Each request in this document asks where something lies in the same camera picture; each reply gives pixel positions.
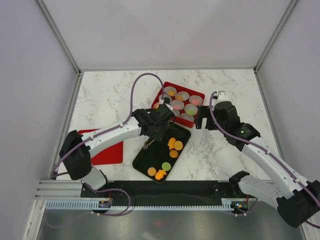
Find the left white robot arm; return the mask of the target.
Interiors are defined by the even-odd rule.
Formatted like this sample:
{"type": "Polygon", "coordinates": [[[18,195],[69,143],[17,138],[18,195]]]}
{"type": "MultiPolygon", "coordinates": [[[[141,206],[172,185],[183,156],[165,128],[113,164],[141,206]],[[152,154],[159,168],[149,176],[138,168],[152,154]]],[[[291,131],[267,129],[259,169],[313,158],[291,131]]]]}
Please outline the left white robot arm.
{"type": "Polygon", "coordinates": [[[60,149],[60,164],[72,180],[81,180],[91,187],[98,197],[105,197],[110,190],[107,178],[92,165],[92,158],[105,149],[125,140],[147,136],[161,141],[171,118],[173,107],[160,104],[157,109],[137,109],[129,117],[112,126],[80,134],[69,132],[60,149]]]}

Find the pink sandwich cookie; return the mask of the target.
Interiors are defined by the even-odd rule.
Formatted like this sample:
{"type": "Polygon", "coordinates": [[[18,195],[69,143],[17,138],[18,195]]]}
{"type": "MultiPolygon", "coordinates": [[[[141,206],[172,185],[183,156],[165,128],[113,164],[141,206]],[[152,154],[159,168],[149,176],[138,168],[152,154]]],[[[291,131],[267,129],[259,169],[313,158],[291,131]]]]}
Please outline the pink sandwich cookie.
{"type": "Polygon", "coordinates": [[[175,110],[180,110],[181,109],[181,106],[180,105],[178,105],[178,104],[175,104],[174,106],[173,106],[173,108],[175,109],[175,110]]]}
{"type": "Polygon", "coordinates": [[[194,104],[194,105],[198,105],[198,104],[199,104],[199,101],[198,101],[197,99],[193,99],[193,100],[191,101],[191,103],[194,104]]]}

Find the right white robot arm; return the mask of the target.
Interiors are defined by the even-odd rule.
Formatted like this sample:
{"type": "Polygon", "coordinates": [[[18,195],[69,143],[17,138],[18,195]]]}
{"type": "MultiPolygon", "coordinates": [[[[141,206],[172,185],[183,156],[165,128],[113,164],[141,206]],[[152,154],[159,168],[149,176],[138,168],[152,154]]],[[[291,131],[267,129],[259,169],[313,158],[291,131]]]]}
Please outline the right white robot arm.
{"type": "Polygon", "coordinates": [[[230,178],[228,191],[233,197],[246,194],[262,200],[293,228],[308,224],[320,211],[319,181],[310,182],[276,155],[251,124],[240,120],[230,101],[199,106],[194,120],[197,129],[201,129],[203,119],[206,119],[207,130],[223,133],[230,145],[252,159],[274,182],[271,186],[241,171],[230,178]]]}

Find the red box lid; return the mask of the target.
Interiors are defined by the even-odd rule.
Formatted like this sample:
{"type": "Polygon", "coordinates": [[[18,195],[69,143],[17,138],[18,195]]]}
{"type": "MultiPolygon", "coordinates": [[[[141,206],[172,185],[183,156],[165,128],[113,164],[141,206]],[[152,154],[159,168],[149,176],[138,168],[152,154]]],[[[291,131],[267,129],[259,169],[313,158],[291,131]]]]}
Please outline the red box lid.
{"type": "Polygon", "coordinates": [[[103,143],[104,140],[109,139],[110,133],[105,133],[94,140],[87,141],[84,145],[89,148],[91,164],[93,166],[101,166],[101,165],[114,165],[121,164],[123,162],[124,155],[124,142],[120,141],[115,143],[114,145],[110,145],[107,148],[102,149],[97,152],[97,149],[94,147],[95,144],[103,143]]]}

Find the orange star cookie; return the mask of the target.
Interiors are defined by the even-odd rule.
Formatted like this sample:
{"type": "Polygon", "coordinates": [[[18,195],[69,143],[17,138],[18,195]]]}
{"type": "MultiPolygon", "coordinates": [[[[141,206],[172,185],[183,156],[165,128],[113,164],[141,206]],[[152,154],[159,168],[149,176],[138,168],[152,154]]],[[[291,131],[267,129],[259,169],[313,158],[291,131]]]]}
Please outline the orange star cookie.
{"type": "Polygon", "coordinates": [[[168,91],[168,94],[169,94],[170,96],[174,96],[174,95],[175,95],[175,92],[172,91],[172,90],[170,90],[170,91],[168,91]]]}

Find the metal tweezers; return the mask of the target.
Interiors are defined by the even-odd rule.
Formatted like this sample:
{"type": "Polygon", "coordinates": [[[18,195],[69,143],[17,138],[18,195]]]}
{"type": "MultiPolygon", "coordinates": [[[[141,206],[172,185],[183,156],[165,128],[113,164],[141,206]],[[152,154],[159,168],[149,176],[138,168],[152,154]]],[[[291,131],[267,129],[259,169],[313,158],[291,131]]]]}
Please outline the metal tweezers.
{"type": "Polygon", "coordinates": [[[146,150],[155,140],[154,139],[151,139],[149,138],[143,145],[143,149],[146,150]]]}

